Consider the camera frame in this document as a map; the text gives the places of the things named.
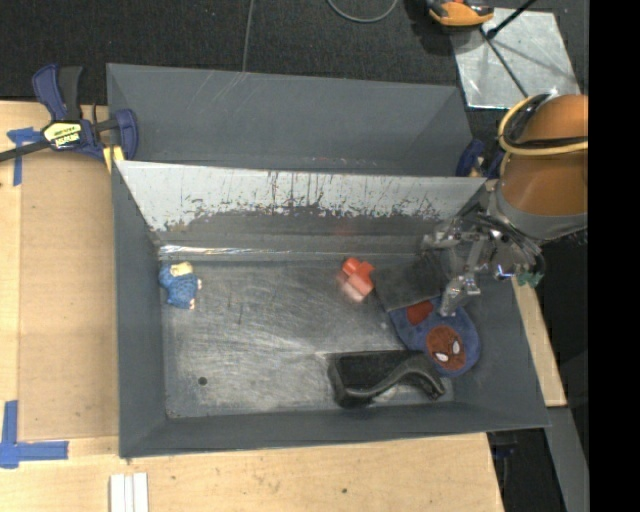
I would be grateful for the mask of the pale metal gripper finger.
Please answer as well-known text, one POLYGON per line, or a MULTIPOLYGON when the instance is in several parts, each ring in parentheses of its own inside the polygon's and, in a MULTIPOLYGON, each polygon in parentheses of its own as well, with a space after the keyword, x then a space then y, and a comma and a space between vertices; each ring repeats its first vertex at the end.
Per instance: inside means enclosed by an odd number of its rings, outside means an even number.
POLYGON ((426 250, 444 250, 458 246, 464 240, 464 231, 457 227, 435 229, 423 236, 420 248, 426 250))
POLYGON ((455 316, 459 307, 480 296, 481 289, 475 275, 459 275, 445 286, 440 299, 439 314, 444 317, 455 316))

